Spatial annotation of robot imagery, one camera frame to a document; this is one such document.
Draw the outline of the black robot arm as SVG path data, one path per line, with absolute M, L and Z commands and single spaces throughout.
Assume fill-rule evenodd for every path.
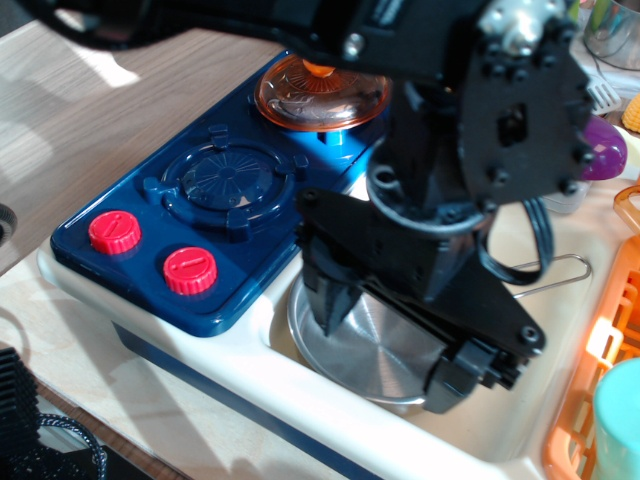
M 574 196 L 594 160 L 592 104 L 562 1 L 28 1 L 98 50 L 192 28 L 280 43 L 322 66 L 390 78 L 367 200 L 308 188 L 296 207 L 302 278 L 333 333 L 369 293 L 434 336 L 424 408 L 511 388 L 544 347 L 511 297 L 548 269 L 544 198 Z

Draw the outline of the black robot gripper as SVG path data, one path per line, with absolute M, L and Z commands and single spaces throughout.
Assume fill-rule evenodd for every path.
M 488 240 L 499 208 L 518 202 L 545 254 L 545 177 L 522 155 L 466 163 L 456 149 L 378 149 L 366 188 L 364 200 L 316 187 L 296 197 L 303 284 L 323 334 L 370 294 L 444 345 L 423 410 L 445 414 L 478 386 L 510 387 L 545 338 L 506 287 L 541 271 L 500 263 Z

